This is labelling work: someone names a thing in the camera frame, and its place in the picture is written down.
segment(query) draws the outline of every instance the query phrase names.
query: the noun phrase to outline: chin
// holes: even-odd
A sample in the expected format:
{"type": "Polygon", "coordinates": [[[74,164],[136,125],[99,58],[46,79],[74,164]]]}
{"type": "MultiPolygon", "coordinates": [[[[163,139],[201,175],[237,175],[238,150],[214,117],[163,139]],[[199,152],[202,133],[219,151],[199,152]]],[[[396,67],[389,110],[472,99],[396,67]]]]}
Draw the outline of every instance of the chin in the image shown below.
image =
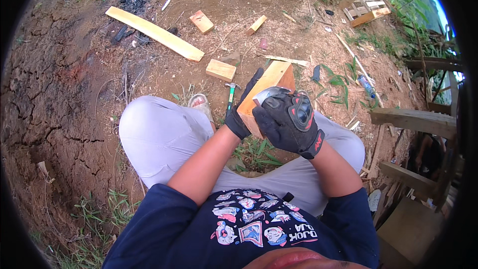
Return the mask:
{"type": "Polygon", "coordinates": [[[269,251],[243,269],[364,269],[347,261],[331,260],[307,248],[280,248],[269,251]]]}

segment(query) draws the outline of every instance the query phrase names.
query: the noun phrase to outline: hammer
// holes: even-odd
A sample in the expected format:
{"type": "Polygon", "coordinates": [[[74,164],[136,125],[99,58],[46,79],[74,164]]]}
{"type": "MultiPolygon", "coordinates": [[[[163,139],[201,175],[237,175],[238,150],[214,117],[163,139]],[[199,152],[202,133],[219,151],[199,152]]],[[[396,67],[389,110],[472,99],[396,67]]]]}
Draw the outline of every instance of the hammer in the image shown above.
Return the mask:
{"type": "Polygon", "coordinates": [[[231,114],[231,107],[232,107],[232,96],[234,95],[234,90],[237,88],[242,89],[238,84],[235,83],[225,83],[225,86],[229,86],[230,93],[229,93],[229,102],[228,102],[228,108],[226,110],[226,117],[231,114]]]}

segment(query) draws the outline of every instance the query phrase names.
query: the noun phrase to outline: navy t-shirt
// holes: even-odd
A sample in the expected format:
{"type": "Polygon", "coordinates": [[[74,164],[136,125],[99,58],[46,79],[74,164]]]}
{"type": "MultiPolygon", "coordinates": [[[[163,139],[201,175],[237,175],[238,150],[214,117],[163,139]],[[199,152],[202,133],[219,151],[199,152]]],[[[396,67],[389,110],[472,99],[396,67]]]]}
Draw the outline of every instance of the navy t-shirt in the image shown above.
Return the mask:
{"type": "Polygon", "coordinates": [[[321,219],[257,189],[211,194],[198,207],[156,184],[106,256],[103,268],[242,268],[267,251],[305,247],[327,258],[378,266],[367,192],[329,199],[321,219]]]}

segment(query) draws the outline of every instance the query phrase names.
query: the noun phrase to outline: hammer head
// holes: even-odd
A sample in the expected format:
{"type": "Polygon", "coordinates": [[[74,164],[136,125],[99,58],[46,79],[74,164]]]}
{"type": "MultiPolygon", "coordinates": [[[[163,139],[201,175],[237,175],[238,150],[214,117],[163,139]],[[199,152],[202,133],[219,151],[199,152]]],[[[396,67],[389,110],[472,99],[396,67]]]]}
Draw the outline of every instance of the hammer head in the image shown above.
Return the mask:
{"type": "Polygon", "coordinates": [[[224,83],[225,86],[229,86],[230,88],[239,88],[240,90],[242,89],[239,84],[235,84],[235,83],[224,83]]]}

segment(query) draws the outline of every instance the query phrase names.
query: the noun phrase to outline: small wooden crate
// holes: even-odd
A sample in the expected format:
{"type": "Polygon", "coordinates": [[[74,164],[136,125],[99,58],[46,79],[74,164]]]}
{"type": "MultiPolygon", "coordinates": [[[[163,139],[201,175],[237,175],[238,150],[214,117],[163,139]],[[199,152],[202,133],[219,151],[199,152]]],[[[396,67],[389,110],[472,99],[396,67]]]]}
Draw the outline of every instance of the small wooden crate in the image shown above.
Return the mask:
{"type": "Polygon", "coordinates": [[[382,0],[342,0],[338,6],[349,18],[352,27],[390,14],[390,10],[382,0]]]}

